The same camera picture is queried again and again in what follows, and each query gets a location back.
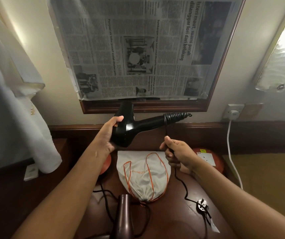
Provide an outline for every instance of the wall sconce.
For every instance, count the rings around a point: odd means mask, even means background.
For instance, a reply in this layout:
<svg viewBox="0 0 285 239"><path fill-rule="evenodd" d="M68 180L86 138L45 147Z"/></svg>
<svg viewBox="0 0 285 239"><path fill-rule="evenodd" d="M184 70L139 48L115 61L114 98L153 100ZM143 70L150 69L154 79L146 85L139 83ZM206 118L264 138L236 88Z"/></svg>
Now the wall sconce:
<svg viewBox="0 0 285 239"><path fill-rule="evenodd" d="M255 81L258 90L285 89L285 17L256 72Z"/></svg>

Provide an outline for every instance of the black and white photograph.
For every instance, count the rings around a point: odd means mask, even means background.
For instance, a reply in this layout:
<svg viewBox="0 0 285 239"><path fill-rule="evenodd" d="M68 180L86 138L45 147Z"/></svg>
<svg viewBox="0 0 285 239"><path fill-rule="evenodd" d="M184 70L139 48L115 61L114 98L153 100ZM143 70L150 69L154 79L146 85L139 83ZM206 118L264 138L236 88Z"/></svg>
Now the black and white photograph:
<svg viewBox="0 0 285 239"><path fill-rule="evenodd" d="M81 65L75 65L74 72L79 90L84 94L85 97L90 97L88 94L99 90L96 74L88 74L89 72L83 71Z"/></svg>
<svg viewBox="0 0 285 239"><path fill-rule="evenodd" d="M192 57L192 65L211 65L232 2L206 1L198 38Z"/></svg>
<svg viewBox="0 0 285 239"><path fill-rule="evenodd" d="M127 75L152 74L155 38L149 36L124 37L124 66Z"/></svg>
<svg viewBox="0 0 285 239"><path fill-rule="evenodd" d="M136 96L145 96L147 90L145 88L136 87Z"/></svg>
<svg viewBox="0 0 285 239"><path fill-rule="evenodd" d="M199 78L188 78L187 84L184 89L184 96L199 96L201 90L201 79Z"/></svg>

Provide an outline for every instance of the forearm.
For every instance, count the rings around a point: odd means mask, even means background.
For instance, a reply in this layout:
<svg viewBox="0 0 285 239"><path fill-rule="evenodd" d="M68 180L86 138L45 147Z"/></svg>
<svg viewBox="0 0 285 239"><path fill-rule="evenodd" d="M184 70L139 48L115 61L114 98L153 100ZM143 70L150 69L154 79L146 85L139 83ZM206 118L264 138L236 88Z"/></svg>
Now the forearm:
<svg viewBox="0 0 285 239"><path fill-rule="evenodd" d="M192 175L231 228L241 238L285 238L285 217L241 190L203 160L194 160Z"/></svg>
<svg viewBox="0 0 285 239"><path fill-rule="evenodd" d="M73 238L105 161L91 144L59 185L35 208L13 239Z"/></svg>

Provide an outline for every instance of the person's right hand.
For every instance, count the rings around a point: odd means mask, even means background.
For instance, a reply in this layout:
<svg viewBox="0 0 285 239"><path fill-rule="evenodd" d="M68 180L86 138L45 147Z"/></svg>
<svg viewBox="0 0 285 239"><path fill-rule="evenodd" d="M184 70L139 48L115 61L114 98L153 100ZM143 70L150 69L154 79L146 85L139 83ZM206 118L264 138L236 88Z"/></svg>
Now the person's right hand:
<svg viewBox="0 0 285 239"><path fill-rule="evenodd" d="M183 141L171 139L165 136L164 142L160 145L161 150L165 150L166 158L169 165L174 168L179 168L181 172L191 174L192 169L200 157Z"/></svg>

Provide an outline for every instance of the person's left hand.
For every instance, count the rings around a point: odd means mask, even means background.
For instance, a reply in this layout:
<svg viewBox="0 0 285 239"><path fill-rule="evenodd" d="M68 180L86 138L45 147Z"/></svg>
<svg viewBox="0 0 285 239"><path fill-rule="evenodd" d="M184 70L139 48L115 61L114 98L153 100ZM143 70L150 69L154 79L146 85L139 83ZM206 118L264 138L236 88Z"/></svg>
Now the person's left hand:
<svg viewBox="0 0 285 239"><path fill-rule="evenodd" d="M113 126L117 122L121 122L124 116L112 117L108 122L106 122L100 131L97 133L96 137L92 141L92 146L95 147L97 152L106 152L106 157L112 151L115 150L115 145L110 142L110 137L112 136Z"/></svg>

